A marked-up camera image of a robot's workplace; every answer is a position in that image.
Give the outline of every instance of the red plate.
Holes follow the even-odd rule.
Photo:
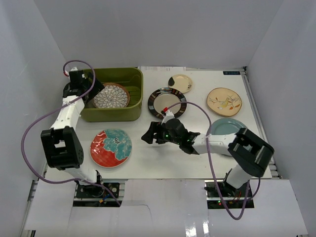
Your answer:
[[[104,168],[113,168],[124,163],[131,150],[132,142],[121,129],[106,129],[99,132],[90,146],[93,161]]]

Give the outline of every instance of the flower design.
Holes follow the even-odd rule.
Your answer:
[[[128,96],[119,85],[106,85],[93,101],[97,108],[123,108],[128,104]]]
[[[132,141],[129,136],[120,129],[104,130],[106,138],[104,139],[104,149],[115,153],[117,160],[122,160],[129,157],[132,151]]]

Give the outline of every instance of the gray wall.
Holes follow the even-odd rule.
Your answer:
[[[279,172],[316,236],[316,4],[284,1],[249,64],[249,80]]]
[[[61,104],[65,62],[32,0],[0,0],[0,236],[19,236],[33,175],[22,160],[26,127]],[[34,127],[26,152],[40,171],[44,155],[40,132],[53,118]]]
[[[35,0],[65,59],[94,67],[249,64],[282,0]]]

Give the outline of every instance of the teal plate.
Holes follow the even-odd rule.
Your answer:
[[[239,129],[246,127],[242,122],[233,118],[221,118],[216,120],[211,127],[212,135],[226,135],[237,133]]]

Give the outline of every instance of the plastic container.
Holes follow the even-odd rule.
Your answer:
[[[134,121],[140,117],[143,100],[143,74],[137,68],[95,69],[98,80],[102,83],[114,82],[126,88],[130,100],[125,108],[99,109],[90,108],[91,102],[81,112],[87,122]]]

